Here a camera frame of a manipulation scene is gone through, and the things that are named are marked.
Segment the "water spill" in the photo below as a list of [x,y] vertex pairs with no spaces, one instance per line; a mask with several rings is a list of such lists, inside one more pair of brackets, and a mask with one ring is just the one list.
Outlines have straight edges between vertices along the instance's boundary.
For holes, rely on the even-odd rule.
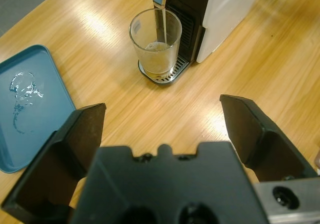
[[43,94],[36,87],[36,80],[33,73],[20,72],[13,77],[10,83],[10,92],[14,92],[16,102],[13,111],[13,126],[17,132],[24,134],[25,132],[18,128],[18,116],[26,108],[33,106],[37,99],[43,98]]

